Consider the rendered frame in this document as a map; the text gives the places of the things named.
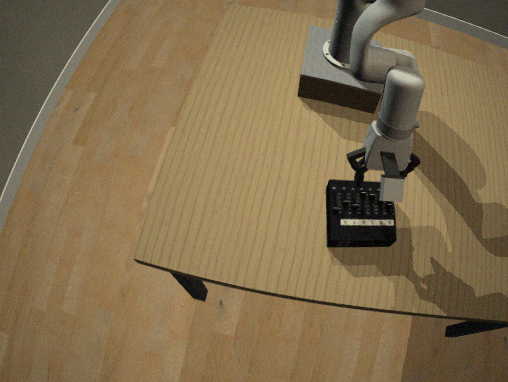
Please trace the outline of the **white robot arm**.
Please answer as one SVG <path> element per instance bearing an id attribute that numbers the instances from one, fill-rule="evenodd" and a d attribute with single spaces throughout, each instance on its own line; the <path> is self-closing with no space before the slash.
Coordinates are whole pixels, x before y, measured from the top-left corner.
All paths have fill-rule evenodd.
<path id="1" fill-rule="evenodd" d="M 406 140 L 419 128 L 415 120 L 425 81 L 411 52 L 369 45 L 383 26 L 419 14 L 424 6 L 425 0 L 338 0 L 331 38 L 322 49 L 330 64 L 351 69 L 359 81 L 385 84 L 376 125 L 393 140 Z M 395 154 L 380 155 L 385 175 L 379 199 L 403 202 L 405 177 L 400 177 Z"/>

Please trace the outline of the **black lighting desk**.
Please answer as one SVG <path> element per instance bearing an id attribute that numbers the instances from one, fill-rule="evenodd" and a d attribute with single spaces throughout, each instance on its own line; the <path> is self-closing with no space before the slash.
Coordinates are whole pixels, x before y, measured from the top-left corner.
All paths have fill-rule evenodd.
<path id="1" fill-rule="evenodd" d="M 363 181 L 358 189 L 352 180 L 329 179 L 327 247 L 390 247 L 397 240 L 394 202 L 378 199 L 380 186 Z"/>

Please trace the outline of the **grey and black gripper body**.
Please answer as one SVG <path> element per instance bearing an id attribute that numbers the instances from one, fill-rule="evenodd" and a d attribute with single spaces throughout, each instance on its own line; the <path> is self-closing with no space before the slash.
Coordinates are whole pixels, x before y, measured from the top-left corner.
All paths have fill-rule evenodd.
<path id="1" fill-rule="evenodd" d="M 408 166 L 412 152 L 413 133 L 406 140 L 393 140 L 379 131 L 376 122 L 373 121 L 370 125 L 362 146 L 362 148 L 366 147 L 364 167 L 369 170 L 384 171 L 380 155 L 380 152 L 383 151 L 394 153 L 399 171 L 404 171 Z"/>

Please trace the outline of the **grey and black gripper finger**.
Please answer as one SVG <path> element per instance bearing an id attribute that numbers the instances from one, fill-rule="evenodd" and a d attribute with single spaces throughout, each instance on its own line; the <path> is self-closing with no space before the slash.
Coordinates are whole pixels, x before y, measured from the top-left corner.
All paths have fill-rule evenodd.
<path id="1" fill-rule="evenodd" d="M 369 170 L 363 166 L 365 153 L 366 153 L 366 147 L 363 147 L 361 149 L 347 153 L 347 160 L 349 161 L 351 167 L 356 171 L 355 176 L 354 176 L 354 181 L 355 181 L 355 183 L 357 183 L 358 189 L 360 189 L 362 187 L 362 183 L 364 180 L 364 173 Z M 363 157 L 363 158 L 357 162 L 356 159 L 361 158 L 361 157 Z"/>
<path id="2" fill-rule="evenodd" d="M 412 161 L 412 162 L 408 163 L 407 168 L 404 171 L 399 172 L 400 176 L 407 177 L 407 174 L 412 172 L 414 170 L 414 168 L 416 168 L 421 163 L 419 157 L 417 157 L 413 153 L 411 153 L 410 161 Z"/>

